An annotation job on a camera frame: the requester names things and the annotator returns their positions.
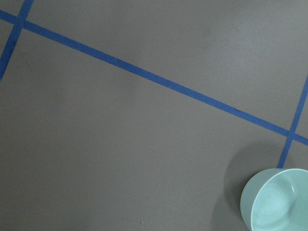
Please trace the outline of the mint green bowl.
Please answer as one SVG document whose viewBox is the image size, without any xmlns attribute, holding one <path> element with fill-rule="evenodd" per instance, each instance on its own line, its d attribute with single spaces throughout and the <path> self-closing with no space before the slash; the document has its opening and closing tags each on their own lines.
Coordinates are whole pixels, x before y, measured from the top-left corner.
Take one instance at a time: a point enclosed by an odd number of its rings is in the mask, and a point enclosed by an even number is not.
<svg viewBox="0 0 308 231">
<path fill-rule="evenodd" d="M 243 189 L 240 212 L 250 231 L 306 231 L 307 170 L 271 168 L 255 174 Z"/>
</svg>

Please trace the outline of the brown paper table cover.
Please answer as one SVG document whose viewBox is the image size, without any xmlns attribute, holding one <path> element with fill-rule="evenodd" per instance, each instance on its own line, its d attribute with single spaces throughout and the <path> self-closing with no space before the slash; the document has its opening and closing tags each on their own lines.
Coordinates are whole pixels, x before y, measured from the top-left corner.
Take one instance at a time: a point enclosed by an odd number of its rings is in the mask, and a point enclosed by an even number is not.
<svg viewBox="0 0 308 231">
<path fill-rule="evenodd" d="M 305 0 L 3 0 L 3 231 L 244 231 L 308 167 Z"/>
</svg>

